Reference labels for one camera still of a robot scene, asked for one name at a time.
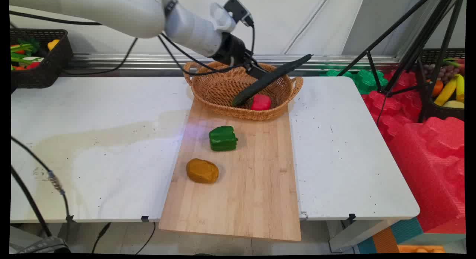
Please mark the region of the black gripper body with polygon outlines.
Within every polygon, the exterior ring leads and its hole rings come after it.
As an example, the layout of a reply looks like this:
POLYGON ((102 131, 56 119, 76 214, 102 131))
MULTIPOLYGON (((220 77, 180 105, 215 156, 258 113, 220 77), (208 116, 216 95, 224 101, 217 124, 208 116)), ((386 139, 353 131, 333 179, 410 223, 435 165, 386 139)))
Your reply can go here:
POLYGON ((231 70, 243 66, 246 70, 257 69, 257 63, 252 57, 253 52, 248 50, 243 40, 229 32, 221 33, 221 44, 213 55, 213 60, 227 65, 220 70, 231 70))

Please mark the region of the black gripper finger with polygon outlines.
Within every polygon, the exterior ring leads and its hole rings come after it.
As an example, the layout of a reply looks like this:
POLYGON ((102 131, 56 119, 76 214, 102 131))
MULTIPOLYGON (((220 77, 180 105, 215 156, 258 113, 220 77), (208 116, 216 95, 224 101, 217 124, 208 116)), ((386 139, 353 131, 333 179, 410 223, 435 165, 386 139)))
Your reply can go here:
POLYGON ((258 62, 257 60, 253 57, 253 72, 262 72, 264 74, 268 73, 269 71, 265 68, 263 68, 258 62))
POLYGON ((246 65, 246 74, 259 80, 265 74, 267 74, 267 71, 261 68, 259 65, 246 65))

